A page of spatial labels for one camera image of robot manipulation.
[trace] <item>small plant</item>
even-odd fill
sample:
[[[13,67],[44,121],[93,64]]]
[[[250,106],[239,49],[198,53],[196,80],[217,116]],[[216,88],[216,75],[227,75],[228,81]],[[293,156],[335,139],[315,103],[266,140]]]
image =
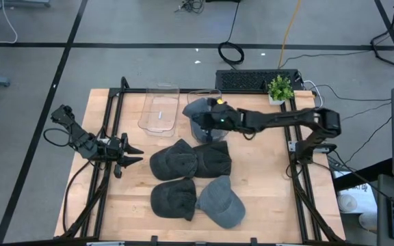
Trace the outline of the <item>small plant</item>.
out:
[[[293,88],[290,84],[290,79],[287,77],[282,78],[280,75],[268,84],[268,94],[273,100],[285,100],[294,96]]]

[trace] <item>potted plant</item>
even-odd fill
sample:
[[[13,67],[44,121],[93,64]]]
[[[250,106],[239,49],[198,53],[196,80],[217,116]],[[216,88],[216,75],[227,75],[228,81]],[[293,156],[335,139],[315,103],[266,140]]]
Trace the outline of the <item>potted plant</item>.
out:
[[[268,100],[270,105],[281,105],[286,99],[294,96],[290,78],[278,75],[268,84]]]

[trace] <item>wooden tabletop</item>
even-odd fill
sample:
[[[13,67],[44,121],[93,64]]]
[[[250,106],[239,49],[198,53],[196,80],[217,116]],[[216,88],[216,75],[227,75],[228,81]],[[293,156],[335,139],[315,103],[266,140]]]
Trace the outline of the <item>wooden tabletop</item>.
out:
[[[107,95],[108,90],[91,90],[83,119],[83,128],[87,132],[99,131]],[[257,134],[252,141],[244,139],[239,133],[229,133],[225,138],[233,160],[232,189],[246,207],[246,216],[240,225],[229,230],[223,229],[201,210],[196,210],[192,221],[156,216],[150,207],[150,193],[153,187],[162,181],[156,179],[150,170],[150,156],[173,145],[180,138],[191,146],[197,146],[198,142],[192,137],[189,119],[181,113],[187,104],[186,94],[180,96],[176,131],[173,137],[153,137],[147,135],[138,126],[144,99],[145,94],[124,95],[118,136],[126,132],[129,143],[145,152],[142,155],[144,160],[122,169],[121,179],[111,175],[101,240],[149,241],[151,236],[156,235],[159,241],[247,243],[250,242],[250,238],[256,237],[260,243],[302,242],[293,185],[285,174],[289,159],[283,128],[266,129]],[[241,107],[263,113],[280,111],[279,106],[269,106],[267,95],[224,94],[223,99],[234,108]],[[295,92],[295,101],[298,109],[314,107],[313,95],[308,91]],[[108,135],[111,133],[115,108],[116,100],[112,106]],[[302,127],[303,137],[307,137],[310,132],[308,128]],[[86,160],[76,153],[68,179],[85,162]],[[315,154],[314,162],[328,166],[325,154]],[[92,169],[89,167],[84,170],[71,187],[68,195],[67,226],[78,217],[86,205]],[[335,233],[345,238],[330,172],[318,165],[309,165],[309,171],[318,211]],[[198,196],[212,180],[194,178]],[[310,215],[306,207],[304,211],[308,221],[308,235],[309,238],[313,238]],[[95,208],[91,214],[89,234],[92,234],[92,222],[96,213]],[[62,233],[61,211],[55,235]]]

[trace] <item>white pot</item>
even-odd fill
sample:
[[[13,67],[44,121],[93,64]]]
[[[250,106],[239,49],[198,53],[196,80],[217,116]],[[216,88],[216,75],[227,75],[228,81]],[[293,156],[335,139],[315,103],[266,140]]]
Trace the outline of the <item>white pot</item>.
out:
[[[270,102],[270,105],[281,105],[285,102],[284,100],[273,100],[270,94],[268,94],[268,101]]]

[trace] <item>clear plastic container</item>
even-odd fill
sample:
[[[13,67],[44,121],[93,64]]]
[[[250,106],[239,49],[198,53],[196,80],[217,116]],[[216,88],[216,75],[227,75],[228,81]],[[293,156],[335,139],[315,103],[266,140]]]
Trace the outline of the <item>clear plastic container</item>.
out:
[[[190,92],[187,95],[187,102],[188,104],[194,102],[195,100],[198,100],[200,98],[216,98],[219,99],[222,97],[222,92],[220,90],[214,90],[214,89],[208,89],[208,90],[198,90],[194,92]],[[205,111],[210,111],[211,108],[208,105],[207,110]],[[206,144],[209,142],[214,142],[214,141],[222,141],[223,138],[227,135],[228,131],[223,131],[223,130],[212,130],[211,132],[204,131],[200,127],[198,127],[197,123],[191,122],[191,133],[192,137],[196,139],[198,142],[202,144]]]
[[[169,83],[153,83],[147,88],[144,108],[137,125],[146,134],[172,137],[179,108],[179,87]]]

